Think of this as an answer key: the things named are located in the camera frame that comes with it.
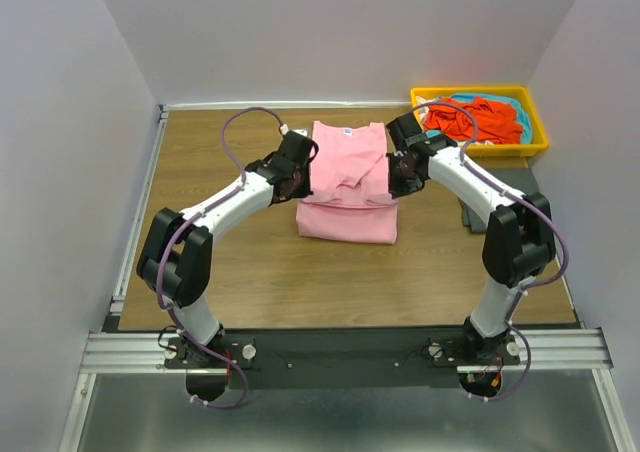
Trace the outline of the pink t-shirt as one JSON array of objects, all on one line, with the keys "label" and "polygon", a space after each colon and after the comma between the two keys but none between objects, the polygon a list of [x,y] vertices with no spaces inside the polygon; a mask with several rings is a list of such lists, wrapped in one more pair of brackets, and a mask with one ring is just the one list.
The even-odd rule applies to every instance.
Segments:
[{"label": "pink t-shirt", "polygon": [[389,192],[384,125],[335,127],[316,121],[312,139],[319,151],[310,165],[311,194],[297,206],[299,235],[395,243],[398,203]]}]

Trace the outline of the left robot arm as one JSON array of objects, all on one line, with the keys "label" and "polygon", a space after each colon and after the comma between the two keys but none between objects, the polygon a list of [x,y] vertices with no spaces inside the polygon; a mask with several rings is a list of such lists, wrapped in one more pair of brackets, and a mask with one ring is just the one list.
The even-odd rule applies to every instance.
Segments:
[{"label": "left robot arm", "polygon": [[185,332],[187,354],[197,365],[214,365],[222,352],[223,326],[205,297],[216,241],[256,212],[309,196],[310,164],[318,152],[311,138],[287,132],[276,151],[243,167],[223,190],[179,212],[163,208],[154,216],[136,274]]}]

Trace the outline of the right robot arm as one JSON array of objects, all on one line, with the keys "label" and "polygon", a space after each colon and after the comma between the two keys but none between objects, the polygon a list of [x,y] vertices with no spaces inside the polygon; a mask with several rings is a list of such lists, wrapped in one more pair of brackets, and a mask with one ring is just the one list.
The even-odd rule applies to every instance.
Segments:
[{"label": "right robot arm", "polygon": [[549,201],[496,179],[451,138],[427,136],[413,113],[386,124],[395,152],[388,154],[394,198],[433,180],[453,192],[483,221],[482,263],[488,275],[478,306],[453,339],[453,352],[480,364],[506,343],[508,326],[525,288],[556,256]]}]

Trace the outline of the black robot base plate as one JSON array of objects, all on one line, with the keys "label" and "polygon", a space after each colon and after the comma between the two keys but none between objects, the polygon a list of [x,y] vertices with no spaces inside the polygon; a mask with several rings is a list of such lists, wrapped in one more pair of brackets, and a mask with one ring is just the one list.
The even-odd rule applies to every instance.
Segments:
[{"label": "black robot base plate", "polygon": [[158,344],[165,368],[185,372],[187,392],[209,404],[259,390],[414,386],[494,397],[504,368],[521,362],[511,335],[477,339],[468,326],[230,329],[212,354],[183,336]]}]

